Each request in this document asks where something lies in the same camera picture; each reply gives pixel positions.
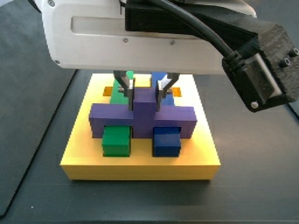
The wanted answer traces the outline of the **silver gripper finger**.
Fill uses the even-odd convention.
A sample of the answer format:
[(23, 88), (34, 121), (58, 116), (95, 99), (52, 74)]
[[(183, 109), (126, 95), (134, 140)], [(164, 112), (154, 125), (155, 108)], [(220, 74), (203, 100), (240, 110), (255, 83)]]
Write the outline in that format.
[(156, 110), (160, 110), (162, 100), (168, 94), (174, 83), (179, 80), (178, 73), (167, 73), (164, 77), (156, 82), (155, 96), (156, 96)]

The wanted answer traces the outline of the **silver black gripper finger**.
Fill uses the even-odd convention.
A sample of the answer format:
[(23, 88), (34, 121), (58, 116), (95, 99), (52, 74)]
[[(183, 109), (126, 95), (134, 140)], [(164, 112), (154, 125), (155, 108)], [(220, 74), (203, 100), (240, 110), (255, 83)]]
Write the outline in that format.
[(128, 109), (134, 110), (135, 79), (128, 76), (128, 71), (114, 71), (114, 76), (119, 84), (118, 92), (128, 99)]

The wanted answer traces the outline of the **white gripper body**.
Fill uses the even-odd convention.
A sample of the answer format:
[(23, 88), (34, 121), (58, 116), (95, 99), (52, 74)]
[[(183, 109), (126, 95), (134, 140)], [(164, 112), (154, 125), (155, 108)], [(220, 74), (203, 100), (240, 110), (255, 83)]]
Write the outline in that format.
[(191, 35), (126, 30), (127, 0), (34, 0), (63, 68), (222, 74), (222, 55)]

